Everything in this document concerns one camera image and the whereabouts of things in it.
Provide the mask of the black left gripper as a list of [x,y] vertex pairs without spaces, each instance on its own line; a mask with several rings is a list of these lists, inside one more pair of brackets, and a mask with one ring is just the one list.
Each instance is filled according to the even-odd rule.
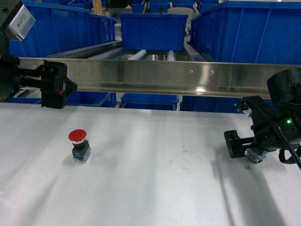
[[9,101],[21,86],[40,88],[41,106],[63,109],[66,100],[77,91],[77,84],[67,77],[67,65],[44,60],[41,74],[37,69],[19,68],[20,59],[0,58],[0,101]]

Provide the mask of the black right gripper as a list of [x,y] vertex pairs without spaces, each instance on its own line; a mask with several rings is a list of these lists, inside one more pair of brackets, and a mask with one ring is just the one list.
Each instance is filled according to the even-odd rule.
[[248,113],[252,119],[252,137],[240,138],[236,130],[224,132],[231,158],[245,157],[249,148],[261,148],[267,152],[287,149],[284,139],[297,149],[301,145],[301,113],[295,109],[275,104],[271,108],[261,97],[244,97],[238,110]]

